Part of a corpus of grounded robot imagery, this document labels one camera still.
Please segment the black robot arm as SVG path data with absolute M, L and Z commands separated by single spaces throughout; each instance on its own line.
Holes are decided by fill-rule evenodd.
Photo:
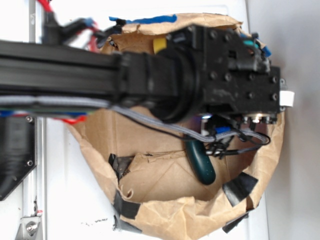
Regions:
M 280 112 L 280 69 L 271 66 L 255 38 L 190 25 L 166 41 L 155 55 L 2 41 L 0 107 L 72 114 L 143 106 L 165 123 L 200 113 Z

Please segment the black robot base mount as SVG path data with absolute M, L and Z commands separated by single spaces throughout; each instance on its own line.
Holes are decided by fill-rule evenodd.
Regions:
M 36 166 L 35 120 L 0 119 L 0 200 L 4 201 Z

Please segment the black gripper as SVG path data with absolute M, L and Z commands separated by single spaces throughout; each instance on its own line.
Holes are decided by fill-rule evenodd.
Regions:
M 191 25 L 189 54 L 195 90 L 191 116 L 210 113 L 266 124 L 277 121 L 280 69 L 271 65 L 255 37 Z

